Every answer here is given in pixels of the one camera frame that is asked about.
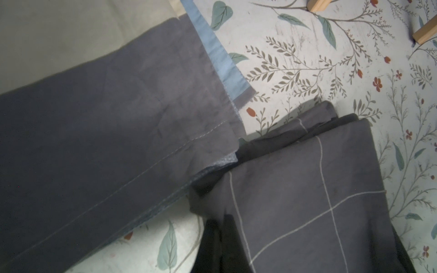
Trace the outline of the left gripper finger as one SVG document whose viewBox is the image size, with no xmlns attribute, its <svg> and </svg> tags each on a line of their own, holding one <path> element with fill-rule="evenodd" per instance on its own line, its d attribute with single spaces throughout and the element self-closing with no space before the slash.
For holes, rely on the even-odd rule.
<svg viewBox="0 0 437 273">
<path fill-rule="evenodd" d="M 250 273 L 234 218 L 207 220 L 193 273 Z"/>
</svg>

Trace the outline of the beige and grey pillowcase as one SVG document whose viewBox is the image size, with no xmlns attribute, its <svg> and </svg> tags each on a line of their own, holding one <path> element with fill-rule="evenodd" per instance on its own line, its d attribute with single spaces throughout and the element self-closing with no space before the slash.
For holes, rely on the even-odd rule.
<svg viewBox="0 0 437 273">
<path fill-rule="evenodd" d="M 236 161 L 216 1 L 1 2 L 1 271 L 63 273 Z"/>
</svg>

